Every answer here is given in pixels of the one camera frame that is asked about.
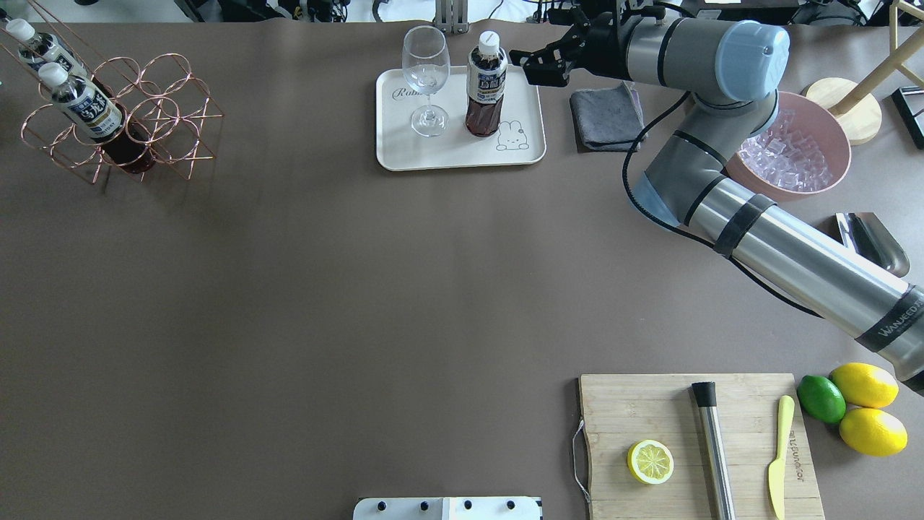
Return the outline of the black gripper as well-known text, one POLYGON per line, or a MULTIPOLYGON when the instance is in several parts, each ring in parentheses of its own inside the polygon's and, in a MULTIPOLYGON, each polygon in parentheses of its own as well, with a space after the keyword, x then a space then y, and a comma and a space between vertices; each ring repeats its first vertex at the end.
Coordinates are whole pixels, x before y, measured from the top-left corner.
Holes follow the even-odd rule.
POLYGON ((623 7, 610 7, 594 17, 580 7, 560 9, 557 25, 570 29, 559 40, 535 51, 511 50, 511 64, 521 66, 530 85, 564 88, 572 69, 586 69, 603 78, 630 80, 628 46, 632 30, 623 7))

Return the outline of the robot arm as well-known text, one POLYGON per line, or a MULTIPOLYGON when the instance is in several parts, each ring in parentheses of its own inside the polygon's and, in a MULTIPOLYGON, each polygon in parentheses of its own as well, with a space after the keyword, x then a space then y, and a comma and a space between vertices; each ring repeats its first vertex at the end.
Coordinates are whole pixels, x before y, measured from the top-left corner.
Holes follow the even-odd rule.
POLYGON ((588 19, 571 9, 565 35, 537 51, 510 51, 532 85, 567 86, 572 69, 689 92, 694 106, 640 180, 651 217, 704 234, 742 264, 892 364, 923 388, 922 290, 725 175, 749 137, 772 124, 789 36, 756 21, 661 21, 647 9, 588 19))

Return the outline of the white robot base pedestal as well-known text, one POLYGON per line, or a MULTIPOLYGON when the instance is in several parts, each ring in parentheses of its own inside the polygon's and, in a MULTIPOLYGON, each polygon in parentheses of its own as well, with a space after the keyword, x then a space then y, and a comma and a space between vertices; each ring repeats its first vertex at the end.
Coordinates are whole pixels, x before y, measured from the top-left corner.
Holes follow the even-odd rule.
POLYGON ((542 519, 540 497, 458 496, 365 498, 353 519, 542 519))

